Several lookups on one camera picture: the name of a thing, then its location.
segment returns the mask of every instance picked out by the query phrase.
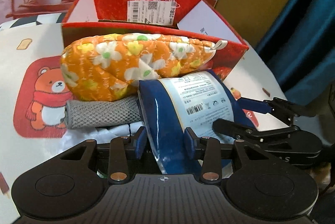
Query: cartoon bear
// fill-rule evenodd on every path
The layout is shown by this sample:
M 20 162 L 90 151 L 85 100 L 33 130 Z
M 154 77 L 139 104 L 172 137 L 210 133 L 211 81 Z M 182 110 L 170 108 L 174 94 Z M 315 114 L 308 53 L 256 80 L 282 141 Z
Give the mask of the cartoon bear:
M 42 67 L 35 82 L 33 100 L 28 107 L 26 117 L 35 130 L 46 126 L 65 128 L 64 118 L 66 101 L 73 99 L 66 87 L 60 68 Z

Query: gray towel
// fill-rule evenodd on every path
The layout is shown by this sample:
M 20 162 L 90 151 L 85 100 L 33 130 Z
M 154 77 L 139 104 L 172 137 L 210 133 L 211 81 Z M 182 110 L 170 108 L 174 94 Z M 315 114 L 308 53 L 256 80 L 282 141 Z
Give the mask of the gray towel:
M 65 106 L 64 123 L 68 129 L 117 126 L 141 121 L 137 96 L 114 102 L 69 100 Z

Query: red background print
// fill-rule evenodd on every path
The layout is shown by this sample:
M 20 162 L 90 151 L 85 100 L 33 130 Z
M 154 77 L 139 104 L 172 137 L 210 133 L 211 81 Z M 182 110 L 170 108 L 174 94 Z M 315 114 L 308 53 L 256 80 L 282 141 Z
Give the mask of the red background print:
M 66 129 L 55 126 L 46 126 L 42 130 L 35 130 L 31 126 L 31 121 L 27 119 L 26 112 L 33 100 L 35 82 L 38 79 L 39 71 L 43 67 L 50 69 L 59 68 L 60 56 L 42 58 L 34 61 L 26 70 L 16 99 L 13 123 L 16 132 L 26 138 L 61 138 Z

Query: metal screw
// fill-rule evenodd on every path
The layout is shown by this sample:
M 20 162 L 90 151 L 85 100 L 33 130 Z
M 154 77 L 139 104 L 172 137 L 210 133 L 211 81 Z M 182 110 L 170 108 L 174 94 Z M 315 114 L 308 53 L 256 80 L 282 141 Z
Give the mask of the metal screw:
M 123 172 L 115 172 L 111 175 L 111 179 L 112 180 L 125 180 L 127 178 L 127 174 L 123 173 Z
M 204 173 L 202 175 L 202 177 L 205 180 L 217 180 L 219 178 L 219 175 L 217 173 L 214 173 L 214 172 L 207 172 L 207 173 Z

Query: floral fabric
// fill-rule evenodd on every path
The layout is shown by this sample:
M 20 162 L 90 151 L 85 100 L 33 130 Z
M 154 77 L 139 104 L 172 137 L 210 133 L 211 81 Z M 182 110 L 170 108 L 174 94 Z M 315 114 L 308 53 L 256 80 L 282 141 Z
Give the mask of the floral fabric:
M 114 101 L 136 93 L 139 80 L 197 70 L 215 54 L 214 43 L 162 34 L 108 34 L 66 47 L 61 70 L 70 91 L 84 101 Z

